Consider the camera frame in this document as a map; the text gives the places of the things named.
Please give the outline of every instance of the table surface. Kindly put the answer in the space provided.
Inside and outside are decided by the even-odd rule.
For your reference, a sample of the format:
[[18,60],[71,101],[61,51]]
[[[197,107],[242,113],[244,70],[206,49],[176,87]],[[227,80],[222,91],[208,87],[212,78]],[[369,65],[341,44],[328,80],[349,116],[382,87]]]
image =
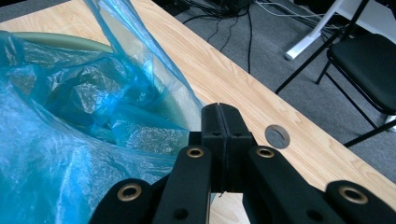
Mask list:
[[[395,184],[153,2],[132,3],[148,30],[206,104],[222,102],[237,107],[259,145],[269,146],[264,136],[269,125],[285,128],[290,134],[290,145],[280,152],[312,186],[324,190],[331,181],[350,180],[396,209]],[[80,0],[0,23],[0,29],[77,35],[108,44]],[[247,223],[241,198],[241,194],[224,194],[215,199],[210,222]]]

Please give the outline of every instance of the gray carpet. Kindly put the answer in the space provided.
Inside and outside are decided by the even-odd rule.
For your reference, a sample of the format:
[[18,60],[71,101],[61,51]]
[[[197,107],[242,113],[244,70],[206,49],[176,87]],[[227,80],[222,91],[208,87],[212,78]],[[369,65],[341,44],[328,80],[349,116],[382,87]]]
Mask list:
[[[0,21],[7,21],[45,7],[60,4],[66,0],[28,0],[15,5],[0,7]],[[305,13],[288,0],[276,0],[299,13]],[[199,10],[189,10],[176,16],[186,21],[193,15],[203,14]],[[253,26],[250,74],[263,85],[274,91],[312,52],[320,46],[319,38],[294,61],[286,61],[284,53],[309,33],[311,28],[290,17],[276,17],[262,10],[256,4],[250,5]],[[248,16],[227,20],[196,19],[186,25],[202,39],[219,49],[232,61],[248,70]],[[315,85],[319,72],[326,63],[322,53],[301,75],[280,93],[280,97],[315,122],[320,128],[341,143],[366,133],[371,126],[364,120],[345,97],[324,78]],[[364,110],[378,124],[385,117],[371,108],[368,103],[349,88]],[[376,170],[396,183],[396,133],[381,133],[369,140],[351,147],[350,150],[371,164]]]

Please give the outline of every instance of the chair leg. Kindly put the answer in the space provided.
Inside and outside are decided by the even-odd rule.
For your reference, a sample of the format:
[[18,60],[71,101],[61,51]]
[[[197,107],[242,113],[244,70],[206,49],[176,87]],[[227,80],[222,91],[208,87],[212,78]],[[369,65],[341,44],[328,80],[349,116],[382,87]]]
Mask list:
[[393,127],[395,125],[396,125],[396,119],[391,121],[391,122],[389,122],[389,123],[386,123],[386,124],[384,124],[384,125],[382,125],[382,126],[380,126],[378,128],[376,128],[376,129],[374,129],[374,130],[372,130],[372,131],[370,131],[368,133],[365,133],[364,135],[362,135],[360,137],[357,137],[357,138],[345,143],[344,146],[345,147],[352,147],[352,146],[358,144],[359,142],[366,140],[367,138],[373,137],[374,135],[376,135],[378,133],[382,133],[385,130],[390,129],[391,127]]
[[330,46],[330,44],[337,38],[340,34],[342,33],[342,30],[339,30],[335,32],[322,46],[320,46],[317,51],[315,51],[314,54],[311,55],[311,57],[308,58],[291,76],[286,79],[285,82],[280,85],[277,90],[275,91],[275,94],[279,94],[280,91],[282,91],[292,80],[294,80],[295,77],[297,77],[312,61],[314,61],[318,55],[325,50],[327,47]]
[[329,69],[330,66],[330,61],[327,61],[326,65],[324,66],[322,72],[320,73],[320,76],[318,77],[318,80],[315,82],[317,85],[320,83],[320,81],[322,80],[322,78],[324,77],[324,75],[327,72],[327,69]]

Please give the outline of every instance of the chair seat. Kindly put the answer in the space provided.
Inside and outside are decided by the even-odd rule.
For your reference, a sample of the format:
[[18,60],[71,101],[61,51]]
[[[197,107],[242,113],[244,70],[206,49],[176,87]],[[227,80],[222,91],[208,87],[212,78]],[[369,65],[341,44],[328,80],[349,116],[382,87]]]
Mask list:
[[396,113],[395,44],[382,35],[365,35],[333,44],[328,57],[381,112]]

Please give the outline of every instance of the plastic bag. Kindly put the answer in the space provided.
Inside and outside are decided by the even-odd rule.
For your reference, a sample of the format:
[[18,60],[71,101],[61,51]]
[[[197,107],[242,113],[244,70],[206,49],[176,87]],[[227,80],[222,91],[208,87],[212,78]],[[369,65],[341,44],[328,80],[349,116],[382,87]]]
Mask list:
[[86,3],[114,53],[0,32],[0,223],[86,223],[115,183],[167,175],[200,128],[202,104],[130,3]]

